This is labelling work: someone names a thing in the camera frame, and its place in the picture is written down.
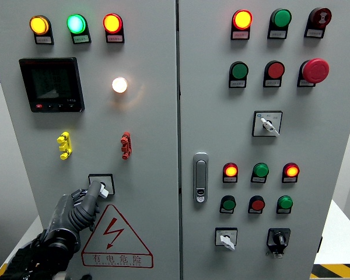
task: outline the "yellow indicator light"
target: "yellow indicator light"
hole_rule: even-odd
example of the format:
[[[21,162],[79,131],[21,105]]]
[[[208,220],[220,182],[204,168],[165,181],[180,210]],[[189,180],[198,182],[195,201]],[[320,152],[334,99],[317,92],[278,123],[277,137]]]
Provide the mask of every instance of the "yellow indicator light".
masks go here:
[[[115,92],[124,93],[127,89],[128,83],[125,78],[117,77],[111,83]]]
[[[115,13],[109,13],[103,20],[104,28],[109,33],[117,33],[122,29],[122,19]]]
[[[229,166],[226,169],[226,175],[228,177],[234,177],[237,174],[237,169],[234,166]]]
[[[36,35],[44,35],[49,30],[49,23],[45,16],[33,16],[30,19],[30,28]]]
[[[295,177],[298,175],[298,172],[299,172],[298,168],[295,166],[292,166],[286,170],[286,175],[289,177]]]
[[[253,22],[253,16],[248,10],[238,10],[233,17],[233,24],[238,29],[248,29]]]

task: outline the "white switch handle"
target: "white switch handle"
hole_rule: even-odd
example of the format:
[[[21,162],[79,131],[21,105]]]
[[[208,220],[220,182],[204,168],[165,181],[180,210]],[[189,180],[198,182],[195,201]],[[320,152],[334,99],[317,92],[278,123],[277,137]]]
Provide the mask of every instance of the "white switch handle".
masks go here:
[[[223,243],[224,247],[228,248],[229,250],[231,251],[234,251],[235,250],[235,245],[233,245],[233,243],[231,242],[231,240],[229,239],[229,237],[226,237],[226,236],[220,236],[220,242]]]
[[[275,136],[280,136],[276,128],[269,121],[266,121],[265,118],[261,118],[261,122],[263,123],[263,126],[267,131],[275,134]]]

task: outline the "green push button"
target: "green push button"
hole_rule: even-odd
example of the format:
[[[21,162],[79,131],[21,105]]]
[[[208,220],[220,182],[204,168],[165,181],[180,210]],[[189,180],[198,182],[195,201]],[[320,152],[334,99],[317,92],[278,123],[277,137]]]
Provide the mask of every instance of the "green push button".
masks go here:
[[[278,200],[278,204],[282,209],[289,209],[293,206],[293,200],[290,196],[284,195]]]
[[[259,178],[266,177],[268,175],[268,166],[265,163],[258,163],[254,166],[253,172]]]
[[[248,72],[247,66],[244,63],[238,63],[232,68],[232,75],[236,79],[243,79]]]
[[[223,202],[223,208],[226,210],[233,210],[236,207],[236,203],[233,200],[226,200]]]
[[[273,23],[278,27],[285,27],[288,24],[290,24],[292,20],[292,15],[290,11],[280,9],[276,12],[274,12],[274,16],[272,18]]]

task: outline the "green indicator light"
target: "green indicator light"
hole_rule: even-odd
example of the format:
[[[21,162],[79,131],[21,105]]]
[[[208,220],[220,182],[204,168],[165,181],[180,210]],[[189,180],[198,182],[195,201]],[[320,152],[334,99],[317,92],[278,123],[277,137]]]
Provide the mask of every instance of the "green indicator light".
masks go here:
[[[289,209],[293,206],[293,200],[290,196],[284,195],[283,197],[279,198],[279,206],[282,209]]]
[[[292,20],[292,15],[290,13],[290,11],[288,10],[279,10],[277,12],[274,12],[275,15],[272,18],[272,21],[274,22],[274,24],[278,27],[285,27],[288,24],[290,24],[291,20]]]
[[[258,163],[254,166],[253,172],[260,178],[268,175],[268,166],[265,163]]]
[[[86,20],[81,15],[71,15],[68,17],[68,29],[71,33],[81,34],[86,29]]]
[[[242,79],[247,75],[247,66],[242,63],[236,64],[232,69],[232,75],[236,79]]]
[[[233,208],[235,208],[236,203],[233,200],[227,200],[225,202],[223,202],[223,208],[226,210],[232,210]]]

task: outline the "yellow connector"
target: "yellow connector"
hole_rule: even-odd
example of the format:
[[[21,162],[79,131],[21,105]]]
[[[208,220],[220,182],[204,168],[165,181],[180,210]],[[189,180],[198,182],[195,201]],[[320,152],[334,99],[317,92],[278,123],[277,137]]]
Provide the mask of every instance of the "yellow connector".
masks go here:
[[[60,158],[62,160],[67,159],[72,153],[70,134],[67,131],[63,132],[57,138],[57,143],[59,143],[59,147],[58,147],[59,151],[62,152]]]

